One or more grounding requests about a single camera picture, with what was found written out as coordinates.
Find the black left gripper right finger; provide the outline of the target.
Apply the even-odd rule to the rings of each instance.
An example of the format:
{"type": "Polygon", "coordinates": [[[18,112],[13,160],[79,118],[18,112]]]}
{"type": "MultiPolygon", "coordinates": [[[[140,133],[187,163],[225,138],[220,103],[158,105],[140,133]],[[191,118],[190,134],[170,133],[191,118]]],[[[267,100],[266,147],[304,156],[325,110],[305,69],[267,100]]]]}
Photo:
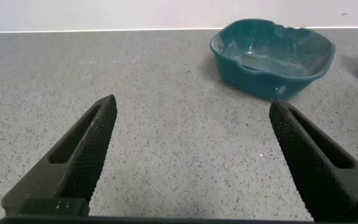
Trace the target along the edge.
{"type": "Polygon", "coordinates": [[[289,103],[274,99],[269,118],[314,221],[358,222],[358,160],[289,103]]]}

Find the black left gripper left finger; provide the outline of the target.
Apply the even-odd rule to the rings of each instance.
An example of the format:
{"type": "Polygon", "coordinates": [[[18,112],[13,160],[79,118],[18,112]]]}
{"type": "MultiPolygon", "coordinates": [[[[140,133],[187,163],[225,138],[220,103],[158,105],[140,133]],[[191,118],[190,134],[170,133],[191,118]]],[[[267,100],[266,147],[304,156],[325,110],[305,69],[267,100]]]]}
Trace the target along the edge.
{"type": "Polygon", "coordinates": [[[90,202],[116,118],[114,95],[93,104],[2,198],[6,215],[30,198],[81,198],[90,202]]]}

